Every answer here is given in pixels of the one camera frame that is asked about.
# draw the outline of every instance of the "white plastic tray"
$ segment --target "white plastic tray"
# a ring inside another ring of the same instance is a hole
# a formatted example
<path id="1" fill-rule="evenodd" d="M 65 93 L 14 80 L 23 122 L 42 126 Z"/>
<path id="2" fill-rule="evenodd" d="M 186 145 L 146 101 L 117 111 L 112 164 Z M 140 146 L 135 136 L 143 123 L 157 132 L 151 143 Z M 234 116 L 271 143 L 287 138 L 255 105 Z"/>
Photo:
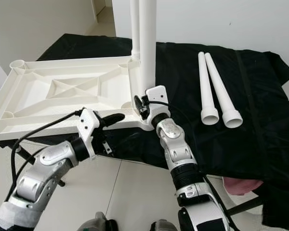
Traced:
<path id="1" fill-rule="evenodd" d="M 82 107 L 101 116 L 124 113 L 125 119 L 108 129 L 140 127 L 133 96 L 142 94 L 139 61 L 130 56 L 25 62 L 10 64 L 0 90 L 0 140 L 18 139 Z M 73 116 L 35 136 L 77 132 Z"/>

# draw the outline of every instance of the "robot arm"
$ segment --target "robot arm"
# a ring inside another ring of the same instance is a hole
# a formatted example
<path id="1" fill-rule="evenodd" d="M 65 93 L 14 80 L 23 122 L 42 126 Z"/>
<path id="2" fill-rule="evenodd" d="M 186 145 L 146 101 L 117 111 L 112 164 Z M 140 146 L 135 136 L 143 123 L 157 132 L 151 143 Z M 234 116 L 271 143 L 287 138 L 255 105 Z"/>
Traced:
<path id="1" fill-rule="evenodd" d="M 19 180 L 10 199 L 1 205 L 0 231 L 34 230 L 61 177 L 80 161 L 95 158 L 94 130 L 123 119 L 123 114 L 100 118 L 92 110 L 83 109 L 78 125 L 79 138 L 43 149 Z"/>
<path id="2" fill-rule="evenodd" d="M 181 231 L 229 231 L 228 220 L 221 206 L 199 174 L 183 129 L 170 118 L 165 87 L 148 89 L 142 101 L 137 97 L 135 101 L 142 118 L 154 127 L 165 150 L 177 201 L 182 207 L 178 212 Z"/>

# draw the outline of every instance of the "black cable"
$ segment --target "black cable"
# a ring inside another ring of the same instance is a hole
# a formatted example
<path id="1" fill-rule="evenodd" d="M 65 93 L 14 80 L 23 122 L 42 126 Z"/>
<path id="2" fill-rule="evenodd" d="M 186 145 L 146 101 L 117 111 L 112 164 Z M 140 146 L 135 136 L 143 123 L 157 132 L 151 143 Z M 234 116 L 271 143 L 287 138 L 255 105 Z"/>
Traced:
<path id="1" fill-rule="evenodd" d="M 193 137 L 193 143 L 194 143 L 194 148 L 195 150 L 197 150 L 197 142 L 196 142 L 196 137 L 195 137 L 195 134 L 194 134 L 194 129 L 193 129 L 193 125 L 192 125 L 192 122 L 190 121 L 190 119 L 187 117 L 187 115 L 181 111 L 178 107 L 176 106 L 173 106 L 173 105 L 170 105 L 168 103 L 164 103 L 164 102 L 160 102 L 160 101 L 147 101 L 147 103 L 154 103 L 154 104 L 161 104 L 161 105 L 164 105 L 164 106 L 168 106 L 170 108 L 173 108 L 175 109 L 176 111 L 178 111 L 188 122 L 190 128 L 191 128 L 191 131 L 192 131 L 192 137 Z M 212 185 L 212 183 L 209 181 L 208 177 L 206 175 L 203 176 L 203 178 L 205 179 L 205 181 L 209 184 L 210 188 L 212 189 L 212 192 L 213 192 L 213 195 L 216 197 L 217 199 L 217 202 L 222 206 L 223 210 L 224 210 L 224 213 L 226 215 L 226 217 L 228 218 L 229 220 L 229 224 L 230 226 L 234 229 L 234 231 L 240 231 L 234 221 L 232 220 L 231 216 L 228 215 L 227 213 L 227 209 L 226 209 L 226 206 L 225 204 L 223 203 L 221 197 L 219 196 L 219 194 L 217 193 L 217 191 L 215 190 L 214 186 Z"/>
<path id="2" fill-rule="evenodd" d="M 23 141 L 24 139 L 28 138 L 29 136 L 31 136 L 31 135 L 39 132 L 39 131 L 42 131 L 42 130 L 44 130 L 44 129 L 52 126 L 52 125 L 58 124 L 58 123 L 66 120 L 66 119 L 68 119 L 68 118 L 70 118 L 72 116 L 79 116 L 81 114 L 81 112 L 82 112 L 82 110 L 74 111 L 74 112 L 72 112 L 72 113 L 70 113 L 70 114 L 68 114 L 68 115 L 66 115 L 66 116 L 64 116 L 64 117 L 62 117 L 62 118 L 60 118 L 58 120 L 55 120 L 55 121 L 53 121 L 53 122 L 51 122 L 49 124 L 46 124 L 46 125 L 38 128 L 38 129 L 35 129 L 35 130 L 29 132 L 28 134 L 26 134 L 25 136 L 19 138 L 16 141 L 16 143 L 13 145 L 12 152 L 11 152 L 11 169 L 12 169 L 12 180 L 13 180 L 13 186 L 14 187 L 16 186 L 16 183 L 17 183 L 16 182 L 15 155 L 16 155 L 16 149 L 19 147 L 20 142 Z"/>
<path id="3" fill-rule="evenodd" d="M 33 153 L 33 154 L 23 163 L 23 165 L 19 168 L 19 170 L 18 170 L 18 172 L 17 172 L 17 174 L 16 174 L 16 180 L 19 178 L 21 172 L 24 170 L 24 168 L 26 167 L 26 165 L 27 165 L 37 154 L 39 154 L 44 148 L 46 148 L 46 147 L 43 147 L 43 148 L 37 150 L 35 153 Z M 12 183 L 12 184 L 11 184 L 11 187 L 10 187 L 10 190 L 9 190 L 9 193 L 8 193 L 8 195 L 6 196 L 4 202 L 7 202 L 7 201 L 9 200 L 9 198 L 10 198 L 10 196 L 12 195 L 14 189 L 15 189 L 15 186 L 13 186 L 13 183 Z"/>

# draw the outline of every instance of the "pink object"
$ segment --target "pink object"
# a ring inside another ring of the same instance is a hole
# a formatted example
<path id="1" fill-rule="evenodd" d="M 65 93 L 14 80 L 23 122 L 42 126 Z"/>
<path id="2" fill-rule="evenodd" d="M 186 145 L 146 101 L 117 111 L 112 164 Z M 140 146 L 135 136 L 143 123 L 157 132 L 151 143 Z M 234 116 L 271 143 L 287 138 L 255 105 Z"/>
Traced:
<path id="1" fill-rule="evenodd" d="M 263 184 L 261 180 L 243 180 L 236 178 L 223 178 L 223 184 L 228 193 L 232 195 L 244 195 L 257 189 Z"/>

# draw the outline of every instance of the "vertical white pole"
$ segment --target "vertical white pole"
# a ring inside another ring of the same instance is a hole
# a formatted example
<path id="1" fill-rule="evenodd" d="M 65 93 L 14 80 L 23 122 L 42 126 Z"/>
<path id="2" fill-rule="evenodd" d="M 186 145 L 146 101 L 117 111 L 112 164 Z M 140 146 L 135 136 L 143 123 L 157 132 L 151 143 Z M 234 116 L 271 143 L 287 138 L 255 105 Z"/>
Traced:
<path id="1" fill-rule="evenodd" d="M 130 0 L 131 8 L 131 56 L 133 60 L 140 60 L 139 40 L 139 0 Z"/>
<path id="2" fill-rule="evenodd" d="M 209 53 L 205 54 L 206 63 L 210 72 L 212 83 L 218 98 L 218 102 L 223 111 L 223 122 L 227 128 L 237 128 L 243 123 L 240 113 L 235 109 L 223 84 L 220 74 Z"/>
<path id="3" fill-rule="evenodd" d="M 156 66 L 156 0 L 139 1 L 140 87 L 142 94 L 155 86 Z"/>
<path id="4" fill-rule="evenodd" d="M 200 92 L 201 92 L 201 120 L 205 125 L 216 124 L 219 120 L 218 112 L 214 107 L 214 101 L 209 81 L 209 75 L 206 65 L 206 60 L 203 52 L 198 54 L 199 62 L 199 79 L 200 79 Z"/>

